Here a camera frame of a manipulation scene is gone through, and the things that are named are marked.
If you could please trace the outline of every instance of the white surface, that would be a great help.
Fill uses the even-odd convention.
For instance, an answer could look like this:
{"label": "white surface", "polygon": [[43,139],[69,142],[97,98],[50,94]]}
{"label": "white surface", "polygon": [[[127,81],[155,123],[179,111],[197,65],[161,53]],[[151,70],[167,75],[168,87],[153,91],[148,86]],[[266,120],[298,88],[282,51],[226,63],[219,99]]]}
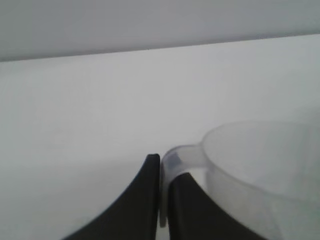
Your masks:
{"label": "white surface", "polygon": [[197,143],[222,123],[318,125],[319,41],[0,63],[1,237],[62,238],[114,201],[146,154]]}
{"label": "white surface", "polygon": [[318,0],[1,0],[0,60],[320,33]]}

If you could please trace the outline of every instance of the measuring cup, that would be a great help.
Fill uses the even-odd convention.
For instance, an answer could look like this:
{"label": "measuring cup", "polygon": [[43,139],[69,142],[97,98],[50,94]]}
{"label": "measuring cup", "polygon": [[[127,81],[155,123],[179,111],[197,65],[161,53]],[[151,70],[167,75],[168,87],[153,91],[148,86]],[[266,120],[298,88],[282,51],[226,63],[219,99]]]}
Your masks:
{"label": "measuring cup", "polygon": [[193,169],[204,170],[205,192],[216,204],[262,237],[320,239],[318,128],[230,123],[210,131],[199,144],[171,149],[161,163],[161,226],[170,182]]}

